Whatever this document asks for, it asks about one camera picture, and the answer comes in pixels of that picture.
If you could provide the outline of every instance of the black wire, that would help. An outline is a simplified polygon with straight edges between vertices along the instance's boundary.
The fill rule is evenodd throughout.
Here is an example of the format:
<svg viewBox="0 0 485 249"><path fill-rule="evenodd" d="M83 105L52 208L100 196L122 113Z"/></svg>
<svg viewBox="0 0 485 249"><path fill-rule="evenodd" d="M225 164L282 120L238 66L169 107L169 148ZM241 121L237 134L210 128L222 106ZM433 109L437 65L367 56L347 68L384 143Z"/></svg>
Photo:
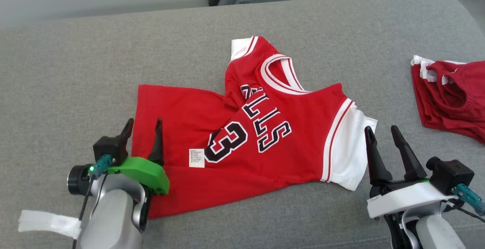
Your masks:
<svg viewBox="0 0 485 249"><path fill-rule="evenodd" d="M479 219L479 220L480 220L480 221L482 221L482 222L485 222L485 219L484 219L484 218L482 218L482 217L480 217L480 216L478 216L478 215L475 215L474 213L471 213L470 211L467 211L467 210L465 210L465 209L463 209L463 208L461 208L461 207L455 207L455 209L456 209L456 210L459 210L459 211L462 211L463 213L465 213L465 214L467 214L467 215L469 215L469 216L472 216L472 217L474 217L474 218L476 218L476 219Z"/></svg>
<svg viewBox="0 0 485 249"><path fill-rule="evenodd" d="M89 194L91 192L91 187L92 187L93 182L94 182L94 178L91 176L90 180L89 180L89 187L86 190L86 195L84 196L83 206L81 207L81 212L79 214L79 221L83 220L84 211L86 210L86 204L88 203L88 197L89 197ZM72 242L72 249L76 249L76 243L77 243L77 240L75 239Z"/></svg>
<svg viewBox="0 0 485 249"><path fill-rule="evenodd" d="M91 212L92 214L94 214L94 211L95 211L95 210L96 210L96 208L97 208L97 204L99 204L99 197L101 196L101 190L102 190L102 188L103 188L104 181L106 181L106 177L107 177L107 176L108 176L107 174L105 174L105 175L104 175L103 182L101 183L101 185L100 185L100 187L99 187L99 189L98 189L98 191L99 191L100 193L98 193L98 194L97 194L96 204L94 205L94 208L92 208L92 212Z"/></svg>

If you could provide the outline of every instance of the red stripe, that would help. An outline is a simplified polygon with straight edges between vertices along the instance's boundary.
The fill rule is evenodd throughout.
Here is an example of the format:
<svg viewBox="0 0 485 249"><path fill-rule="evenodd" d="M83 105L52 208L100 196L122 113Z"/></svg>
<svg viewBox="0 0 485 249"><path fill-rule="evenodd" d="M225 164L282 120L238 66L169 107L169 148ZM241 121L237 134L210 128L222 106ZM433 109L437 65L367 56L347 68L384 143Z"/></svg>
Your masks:
<svg viewBox="0 0 485 249"><path fill-rule="evenodd" d="M266 66L265 66L264 71L265 71L266 73L268 73L268 77L269 77L269 79L270 79L270 80L272 80L272 81L273 81L274 83L276 83L277 85L280 85L281 87L286 88L286 90L292 90L292 91L294 91L294 92L307 92L307 91L305 91L305 90L297 90L297 89L295 89L295 88L291 88L291 87L289 87L288 85L285 85L284 83L281 83L279 80L274 80L274 79L271 77L271 75L270 75L270 74L271 74L271 72L269 71L269 65L271 65L273 62L275 62L275 61L277 61L277 60L281 60L282 58L286 58L286 56L277 57L277 58L273 59L271 62L269 62L269 63L268 63Z"/></svg>
<svg viewBox="0 0 485 249"><path fill-rule="evenodd" d="M249 50L251 50L251 45L253 45L253 41L254 41L254 36L252 36L252 37L251 37L251 43L249 44L249 46L248 46L248 48L247 48L247 51L246 51L246 53L244 54L244 56L246 56L246 55L248 54Z"/></svg>
<svg viewBox="0 0 485 249"><path fill-rule="evenodd" d="M332 141L330 142L330 149L329 149L329 175L327 176L327 180L326 182L329 181L330 179L330 169L332 168L330 165L331 165L331 162L332 162L332 145L333 145L333 139L335 137L335 134L338 130L338 126L340 125L340 122L342 122L342 119L344 117L344 115L347 113L347 111L349 110L350 106L353 104L354 102L350 102L350 104L347 106L347 109L345 109L345 111L343 112L342 116L340 117L340 119L338 120L338 123L336 125L336 128L334 130L334 134L332 135Z"/></svg>

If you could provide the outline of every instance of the red basketball jersey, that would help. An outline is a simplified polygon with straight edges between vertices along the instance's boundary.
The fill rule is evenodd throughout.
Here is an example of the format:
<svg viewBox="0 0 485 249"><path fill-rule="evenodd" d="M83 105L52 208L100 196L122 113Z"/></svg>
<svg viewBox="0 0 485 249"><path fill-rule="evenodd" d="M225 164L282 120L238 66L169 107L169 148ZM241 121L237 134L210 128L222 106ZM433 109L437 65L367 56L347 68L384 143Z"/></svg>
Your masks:
<svg viewBox="0 0 485 249"><path fill-rule="evenodd" d="M150 216L174 215L322 181L355 190L367 166L364 116L340 84L309 92L291 58L264 38L232 41L225 95L140 85L133 156L147 157L163 120L168 195ZM189 163L201 151L203 168Z"/></svg>

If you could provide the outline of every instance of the couch cushion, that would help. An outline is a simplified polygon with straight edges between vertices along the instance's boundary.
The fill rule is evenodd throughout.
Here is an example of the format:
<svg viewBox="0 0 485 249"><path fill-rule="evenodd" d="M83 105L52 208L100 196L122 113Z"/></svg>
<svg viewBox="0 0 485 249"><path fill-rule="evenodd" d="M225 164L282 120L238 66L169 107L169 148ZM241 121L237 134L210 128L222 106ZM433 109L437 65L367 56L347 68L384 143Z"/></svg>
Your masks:
<svg viewBox="0 0 485 249"><path fill-rule="evenodd" d="M69 247L72 241L57 234L18 233L20 211L78 216L82 197L69 195L66 175L92 162L92 144L118 134L135 115L137 86L222 94L230 41L251 35L292 57L305 89L342 83L379 120L379 149L395 179L404 167L391 125L423 164L432 156L460 159L475 171L471 188L485 195L483 144L424 128L412 87L415 54L485 59L485 39L456 0L295 0L77 18L0 31L3 246ZM356 192L307 183L152 220L147 247L388 248L386 224L367 215L370 187L366 174ZM457 211L445 218L468 247L481 244L478 220Z"/></svg>

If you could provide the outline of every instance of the number 3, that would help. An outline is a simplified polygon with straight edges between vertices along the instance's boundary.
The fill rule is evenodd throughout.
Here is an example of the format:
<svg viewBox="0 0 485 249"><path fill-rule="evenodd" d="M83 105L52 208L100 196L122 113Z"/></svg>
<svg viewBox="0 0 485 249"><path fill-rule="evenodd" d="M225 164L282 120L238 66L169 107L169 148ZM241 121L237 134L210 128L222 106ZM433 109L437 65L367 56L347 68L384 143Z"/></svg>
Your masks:
<svg viewBox="0 0 485 249"><path fill-rule="evenodd" d="M204 150L204 154L209 163L220 162L222 159L231 154L233 150L242 146L247 141L247 132L239 122L230 122L224 127L224 130L227 132L227 135L218 142L215 141L215 137L223 130L211 134L208 147ZM214 150L215 146L219 146L220 149Z"/></svg>

